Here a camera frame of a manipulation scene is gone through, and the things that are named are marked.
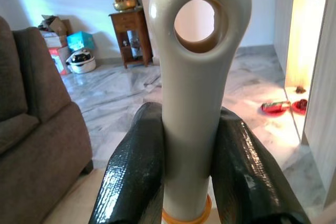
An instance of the sofa cushion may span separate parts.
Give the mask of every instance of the sofa cushion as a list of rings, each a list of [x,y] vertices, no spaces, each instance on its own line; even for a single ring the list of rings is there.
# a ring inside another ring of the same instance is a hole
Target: sofa cushion
[[[0,17],[0,121],[27,110],[13,33],[7,22]]]
[[[0,122],[0,154],[23,140],[38,123],[37,118],[27,114],[17,115]]]
[[[28,114],[46,122],[71,102],[70,96],[40,31],[36,27],[29,27],[13,34],[20,58]]]

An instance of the red box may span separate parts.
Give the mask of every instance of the red box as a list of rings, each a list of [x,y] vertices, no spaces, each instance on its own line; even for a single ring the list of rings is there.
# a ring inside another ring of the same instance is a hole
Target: red box
[[[70,57],[69,48],[68,47],[49,48],[49,53],[60,75],[69,74],[70,70],[68,69],[66,64],[66,60]]]

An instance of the brown sofa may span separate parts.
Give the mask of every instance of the brown sofa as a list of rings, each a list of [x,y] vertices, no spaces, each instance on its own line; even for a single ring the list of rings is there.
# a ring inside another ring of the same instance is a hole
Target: brown sofa
[[[0,223],[40,223],[91,158],[40,32],[12,32],[0,17]]]

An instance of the teal box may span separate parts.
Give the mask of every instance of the teal box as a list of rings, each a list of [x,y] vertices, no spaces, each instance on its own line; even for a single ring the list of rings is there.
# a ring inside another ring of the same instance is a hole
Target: teal box
[[[71,52],[82,48],[94,50],[93,36],[84,31],[68,36],[68,47]]]

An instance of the sofa armrest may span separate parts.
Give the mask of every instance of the sofa armrest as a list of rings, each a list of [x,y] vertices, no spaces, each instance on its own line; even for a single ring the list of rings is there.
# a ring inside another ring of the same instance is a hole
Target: sofa armrest
[[[161,105],[146,103],[111,156],[89,223],[161,223]]]
[[[71,102],[46,43],[36,27],[14,31],[28,114],[46,122]]]
[[[222,108],[211,176],[222,223],[310,223],[272,155]]]

